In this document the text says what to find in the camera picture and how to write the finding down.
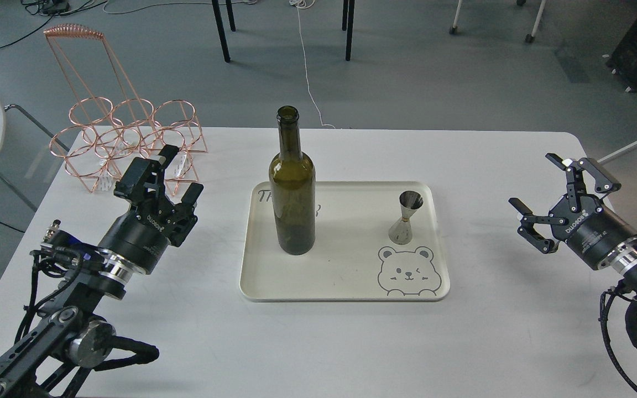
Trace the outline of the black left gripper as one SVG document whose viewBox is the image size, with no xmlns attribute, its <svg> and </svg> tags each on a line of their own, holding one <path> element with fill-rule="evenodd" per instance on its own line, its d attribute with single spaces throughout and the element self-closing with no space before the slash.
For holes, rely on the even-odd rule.
<svg viewBox="0 0 637 398">
<path fill-rule="evenodd" d="M 177 204 L 166 196 L 165 171 L 179 147 L 165 145 L 155 159 L 135 157 L 114 185 L 113 194 L 129 202 L 98 246 L 129 260 L 140 274 L 151 274 L 168 246 L 179 247 L 197 222 L 195 207 L 203 184 L 190 184 Z"/>
</svg>

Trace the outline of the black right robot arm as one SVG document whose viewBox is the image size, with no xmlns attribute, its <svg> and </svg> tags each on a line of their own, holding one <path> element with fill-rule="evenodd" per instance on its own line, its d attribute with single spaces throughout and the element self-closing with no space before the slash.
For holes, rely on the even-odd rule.
<svg viewBox="0 0 637 398">
<path fill-rule="evenodd" d="M 592 270 L 611 267 L 621 280 L 605 290 L 599 300 L 599 324 L 603 343 L 619 375 L 637 393 L 637 384 L 627 375 L 612 350 L 608 330 L 614 300 L 627 301 L 626 333 L 637 350 L 637 230 L 612 209 L 604 198 L 619 191 L 621 184 L 594 159 L 562 159 L 554 153 L 546 158 L 566 175 L 566 192 L 547 215 L 535 215 L 520 199 L 510 204 L 521 214 L 518 233 L 543 254 L 566 244 Z"/>
</svg>

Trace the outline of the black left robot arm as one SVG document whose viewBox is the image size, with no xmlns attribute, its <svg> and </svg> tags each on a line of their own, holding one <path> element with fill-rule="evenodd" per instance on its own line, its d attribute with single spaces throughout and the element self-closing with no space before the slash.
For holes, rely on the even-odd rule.
<svg viewBox="0 0 637 398">
<path fill-rule="evenodd" d="M 12 348 L 0 356 L 0 397 L 50 397 L 68 373 L 63 397 L 74 397 L 90 372 L 157 360 L 156 346 L 119 337 L 95 314 L 105 296 L 121 300 L 133 274 L 151 274 L 167 247 L 179 247 L 196 225 L 203 185 L 192 183 L 181 201 L 166 195 L 165 171 L 179 153 L 167 144 L 157 157 L 132 159 L 114 186 L 129 202 L 97 245 L 50 225 L 32 251 L 32 292 Z"/>
</svg>

